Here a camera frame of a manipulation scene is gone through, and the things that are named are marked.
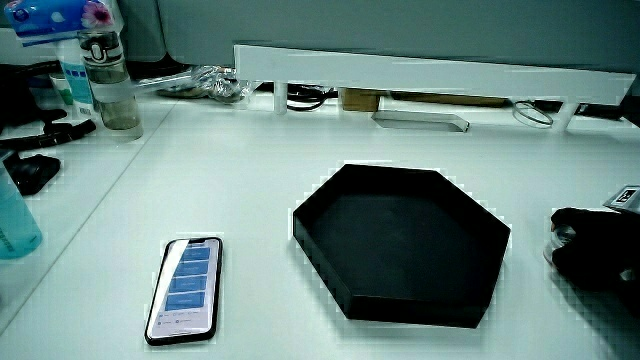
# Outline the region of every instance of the smartphone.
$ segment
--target smartphone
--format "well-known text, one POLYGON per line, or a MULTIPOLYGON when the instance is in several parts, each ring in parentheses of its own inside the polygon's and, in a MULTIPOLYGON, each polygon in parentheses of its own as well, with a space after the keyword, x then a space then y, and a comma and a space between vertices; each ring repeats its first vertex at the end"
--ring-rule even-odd
POLYGON ((222 240, 173 240, 165 248, 144 337, 149 345, 207 340, 216 331, 222 240))

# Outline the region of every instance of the white monitor stand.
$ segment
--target white monitor stand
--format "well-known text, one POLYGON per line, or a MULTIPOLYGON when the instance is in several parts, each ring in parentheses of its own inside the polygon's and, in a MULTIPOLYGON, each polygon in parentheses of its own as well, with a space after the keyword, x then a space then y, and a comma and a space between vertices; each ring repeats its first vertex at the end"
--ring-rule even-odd
POLYGON ((430 92, 563 103, 563 132, 580 103, 619 105, 634 74, 235 45, 238 79, 269 81, 274 110, 287 110, 287 84, 430 92))

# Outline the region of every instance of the water bottle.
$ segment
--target water bottle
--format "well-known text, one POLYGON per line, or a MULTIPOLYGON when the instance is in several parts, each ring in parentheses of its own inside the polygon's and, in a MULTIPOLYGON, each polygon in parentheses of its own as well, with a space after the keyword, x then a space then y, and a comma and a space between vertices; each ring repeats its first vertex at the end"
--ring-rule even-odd
POLYGON ((42 233, 2 163, 6 157, 0 154, 0 259, 14 259, 37 248, 42 233))
POLYGON ((133 139, 142 136, 134 87, 127 72, 120 39, 115 31, 78 34, 87 76, 102 122, 133 139))

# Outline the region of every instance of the black tray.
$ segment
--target black tray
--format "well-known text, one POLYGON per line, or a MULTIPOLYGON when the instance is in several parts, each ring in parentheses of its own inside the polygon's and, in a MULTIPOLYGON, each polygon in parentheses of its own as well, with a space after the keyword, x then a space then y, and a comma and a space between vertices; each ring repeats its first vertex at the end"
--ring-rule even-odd
POLYGON ((510 230, 435 171, 345 165, 293 235, 349 319, 475 328, 510 230))

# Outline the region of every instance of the white desk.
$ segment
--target white desk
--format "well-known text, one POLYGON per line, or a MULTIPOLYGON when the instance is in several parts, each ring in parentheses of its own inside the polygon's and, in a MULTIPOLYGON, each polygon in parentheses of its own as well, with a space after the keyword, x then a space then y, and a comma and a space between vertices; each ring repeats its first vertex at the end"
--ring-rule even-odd
MULTIPOLYGON (((381 129, 369 114, 336 116, 330 107, 277 116, 179 102, 0 337, 0 353, 15 359, 633 357, 640 321, 612 297, 576 293, 551 273, 542 248, 554 208, 598 207, 624 184, 640 182, 640 130, 558 135, 480 124, 487 118, 518 124, 508 111, 457 109, 472 124, 466 134, 381 129), (290 230, 297 202, 344 160, 440 168, 512 226, 493 304, 478 329, 345 319, 290 230), (164 245, 198 232, 223 233, 217 333, 208 342, 151 348, 143 332, 164 245)), ((572 126, 586 124, 579 120, 572 126)))
MULTIPOLYGON (((68 144, 20 154, 49 155, 62 165, 38 194, 25 198, 42 230, 42 244, 24 258, 0 260, 0 334, 176 102, 149 100, 140 106, 145 134, 134 142, 117 144, 96 131, 68 144)), ((78 122, 71 115, 68 118, 78 122)), ((6 129, 3 137, 35 135, 41 130, 42 123, 34 122, 6 129)))

